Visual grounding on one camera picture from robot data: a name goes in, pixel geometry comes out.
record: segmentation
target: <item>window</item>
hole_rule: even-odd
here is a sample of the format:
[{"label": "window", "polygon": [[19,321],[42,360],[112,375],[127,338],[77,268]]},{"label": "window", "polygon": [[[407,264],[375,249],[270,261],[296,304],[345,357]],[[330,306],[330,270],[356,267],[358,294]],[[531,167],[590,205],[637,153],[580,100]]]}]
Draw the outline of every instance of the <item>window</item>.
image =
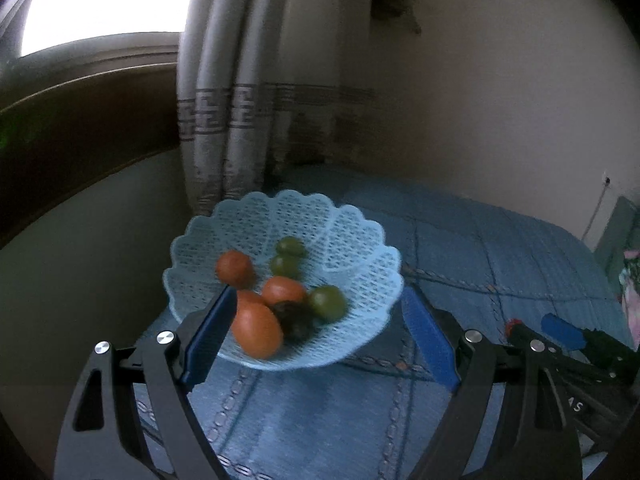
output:
[{"label": "window", "polygon": [[32,0],[21,55],[124,32],[181,32],[189,0]]}]

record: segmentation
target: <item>white wall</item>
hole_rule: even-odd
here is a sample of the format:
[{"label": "white wall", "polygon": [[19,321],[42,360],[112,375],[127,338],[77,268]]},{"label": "white wall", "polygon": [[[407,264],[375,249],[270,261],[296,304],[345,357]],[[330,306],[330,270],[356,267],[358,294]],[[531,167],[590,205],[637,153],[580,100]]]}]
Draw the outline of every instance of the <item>white wall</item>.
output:
[{"label": "white wall", "polygon": [[45,472],[95,343],[132,344],[166,306],[162,270],[190,216],[174,150],[76,194],[0,250],[0,410]]},{"label": "white wall", "polygon": [[[369,171],[582,235],[606,170],[640,198],[640,56],[609,0],[417,0],[422,35],[373,23]],[[595,241],[615,200],[594,222]]]}]

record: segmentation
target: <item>curtain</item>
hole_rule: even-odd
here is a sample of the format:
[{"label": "curtain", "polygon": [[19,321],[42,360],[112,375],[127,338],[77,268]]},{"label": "curtain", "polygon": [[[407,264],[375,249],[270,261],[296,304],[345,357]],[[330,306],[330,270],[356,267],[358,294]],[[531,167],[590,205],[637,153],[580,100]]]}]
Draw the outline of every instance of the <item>curtain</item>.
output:
[{"label": "curtain", "polygon": [[208,215],[288,164],[353,161],[368,89],[370,0],[191,0],[178,128],[188,199]]}]

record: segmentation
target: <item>blue gripper pad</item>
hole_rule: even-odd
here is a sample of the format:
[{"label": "blue gripper pad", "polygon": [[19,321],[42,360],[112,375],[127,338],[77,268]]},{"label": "blue gripper pad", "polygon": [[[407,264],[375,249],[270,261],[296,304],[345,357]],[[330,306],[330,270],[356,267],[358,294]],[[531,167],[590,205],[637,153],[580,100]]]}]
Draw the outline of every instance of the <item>blue gripper pad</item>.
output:
[{"label": "blue gripper pad", "polygon": [[436,382],[455,392],[460,384],[460,377],[449,341],[412,287],[404,288],[400,301],[404,323],[429,364]]},{"label": "blue gripper pad", "polygon": [[540,326],[542,332],[562,343],[568,350],[582,350],[587,345],[582,330],[554,314],[546,314]]},{"label": "blue gripper pad", "polygon": [[180,382],[189,391],[207,378],[236,316],[237,301],[236,290],[226,287],[193,335],[190,345],[184,349],[184,371]]}]

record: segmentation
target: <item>bed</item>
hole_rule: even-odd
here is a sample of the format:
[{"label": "bed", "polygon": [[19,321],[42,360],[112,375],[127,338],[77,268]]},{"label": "bed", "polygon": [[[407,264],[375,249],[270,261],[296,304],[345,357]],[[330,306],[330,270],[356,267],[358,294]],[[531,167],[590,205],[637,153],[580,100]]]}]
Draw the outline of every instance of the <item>bed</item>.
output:
[{"label": "bed", "polygon": [[[438,308],[464,328],[505,343],[519,318],[534,330],[554,313],[631,345],[626,320],[592,253],[567,231],[505,209],[332,166],[294,168],[282,188],[321,192],[383,225]],[[165,311],[143,337],[177,326]],[[503,388],[495,385],[466,471],[482,466]],[[142,386],[141,417],[154,424]],[[414,467],[450,395],[433,381],[398,306],[388,328],[356,354],[324,368],[274,373],[215,361],[190,402],[235,478],[402,479]],[[161,446],[154,460],[171,471]],[[585,460],[585,474],[598,457]]]}]

